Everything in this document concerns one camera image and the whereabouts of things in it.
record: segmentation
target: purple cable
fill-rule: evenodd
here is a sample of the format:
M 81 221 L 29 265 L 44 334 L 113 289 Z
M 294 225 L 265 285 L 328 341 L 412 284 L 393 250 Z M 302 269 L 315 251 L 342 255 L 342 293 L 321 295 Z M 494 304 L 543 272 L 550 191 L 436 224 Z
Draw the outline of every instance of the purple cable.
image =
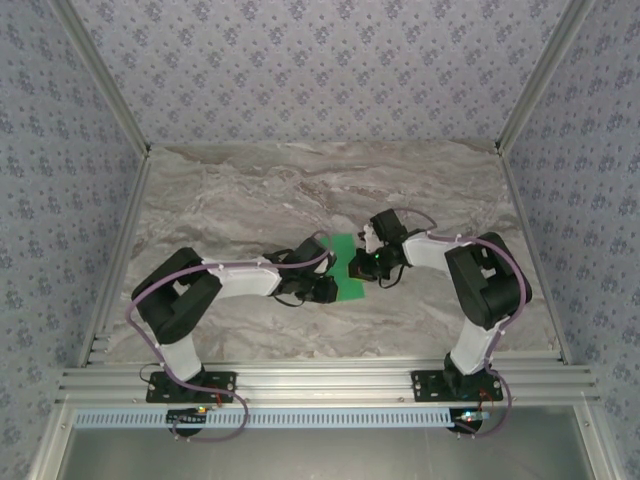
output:
M 242 419 L 242 424 L 240 424 L 240 426 L 236 428 L 233 432 L 231 432 L 229 435 L 226 435 L 220 438 L 187 437 L 186 441 L 194 442 L 194 443 L 216 443 L 216 442 L 224 442 L 226 440 L 231 440 L 232 438 L 237 437 L 242 433 L 242 431 L 247 425 L 247 422 L 249 421 L 249 407 L 247 405 L 247 402 L 244 400 L 244 398 L 242 398 L 237 393 L 232 392 L 231 390 L 225 390 L 223 388 L 200 387 L 198 385 L 191 385 L 190 383 L 180 380 L 165 362 L 164 356 L 162 355 L 162 352 L 160 351 L 160 349 L 156 347 L 155 342 L 151 340 L 149 335 L 146 334 L 146 332 L 142 329 L 142 327 L 140 327 L 140 325 L 138 325 L 136 322 L 133 321 L 133 318 L 131 318 L 131 315 L 133 314 L 133 310 L 136 308 L 136 306 L 140 302 L 142 302 L 145 298 L 147 298 L 150 294 L 155 292 L 158 288 L 162 287 L 163 285 L 166 285 L 167 283 L 171 283 L 176 279 L 183 277 L 185 275 L 189 275 L 196 272 L 202 272 L 204 270 L 216 269 L 216 268 L 239 268 L 239 267 L 252 267 L 252 266 L 257 266 L 257 267 L 264 266 L 265 268 L 272 267 L 272 268 L 278 268 L 278 269 L 294 269 L 294 268 L 310 267 L 311 265 L 315 265 L 321 262 L 322 260 L 324 260 L 325 258 L 327 258 L 327 256 L 331 251 L 331 246 L 332 246 L 331 236 L 326 231 L 318 230 L 314 232 L 311 236 L 315 237 L 317 235 L 322 235 L 327 238 L 327 241 L 328 241 L 327 248 L 322 253 L 322 255 L 312 260 L 309 260 L 307 262 L 278 264 L 278 263 L 270 263 L 268 261 L 265 261 L 265 262 L 206 263 L 203 265 L 197 265 L 195 267 L 185 268 L 184 270 L 174 272 L 171 275 L 167 275 L 166 277 L 158 280 L 156 283 L 154 283 L 147 289 L 143 290 L 142 293 L 140 293 L 140 295 L 138 295 L 134 300 L 132 300 L 131 303 L 127 306 L 124 312 L 125 320 L 136 332 L 138 332 L 138 334 L 142 337 L 145 343 L 149 346 L 151 351 L 154 353 L 154 355 L 160 362 L 160 365 L 162 366 L 164 371 L 167 373 L 169 378 L 173 380 L 173 382 L 180 385 L 181 387 L 187 388 L 189 390 L 195 390 L 197 392 L 213 393 L 216 395 L 228 395 L 238 400 L 238 402 L 240 402 L 240 404 L 242 405 L 242 408 L 244 409 L 244 418 Z M 173 425 L 173 428 L 172 428 L 173 434 L 176 435 L 176 439 L 183 438 L 177 434 L 176 426 L 177 426 L 177 422 L 174 423 Z
M 475 237 L 462 237 L 462 236 L 445 237 L 440 235 L 432 235 L 430 232 L 427 232 L 427 236 L 430 239 L 436 240 L 439 242 L 474 243 L 476 245 L 480 245 L 482 247 L 488 248 L 489 250 L 492 250 L 495 253 L 497 253 L 500 257 L 502 257 L 502 259 L 505 262 L 507 262 L 507 264 L 513 270 L 513 273 L 515 274 L 516 279 L 518 280 L 518 286 L 520 287 L 520 302 L 518 303 L 518 308 L 516 309 L 515 312 L 513 312 L 513 315 L 511 315 L 502 325 L 498 327 L 498 334 L 494 336 L 493 339 L 491 340 L 491 343 L 489 344 L 489 348 L 487 348 L 487 352 L 484 357 L 484 369 L 489 375 L 496 377 L 504 387 L 504 390 L 507 394 L 507 410 L 505 411 L 504 415 L 502 416 L 498 424 L 495 427 L 493 427 L 491 430 L 485 433 L 477 433 L 474 429 L 472 429 L 468 425 L 465 425 L 464 423 L 454 422 L 459 427 L 462 427 L 472 432 L 478 438 L 488 437 L 489 435 L 493 435 L 494 433 L 498 433 L 500 430 L 502 430 L 502 428 L 504 427 L 505 420 L 509 416 L 509 412 L 511 411 L 511 407 L 513 405 L 513 398 L 511 397 L 511 389 L 509 388 L 509 385 L 504 380 L 502 375 L 498 373 L 498 371 L 493 370 L 491 368 L 491 365 L 489 362 L 491 361 L 491 354 L 496 349 L 496 346 L 498 345 L 498 342 L 500 341 L 500 338 L 502 337 L 502 335 L 504 335 L 505 329 L 520 316 L 520 314 L 522 313 L 522 310 L 524 309 L 524 306 L 527 303 L 527 287 L 525 285 L 524 275 L 522 275 L 522 271 L 520 270 L 520 267 L 518 266 L 516 261 L 513 258 L 511 258 L 511 256 L 507 252 L 505 252 L 500 247 L 498 247 L 497 245 L 494 245 L 491 242 L 487 242 L 486 240 L 482 240 L 481 238 L 475 238 Z

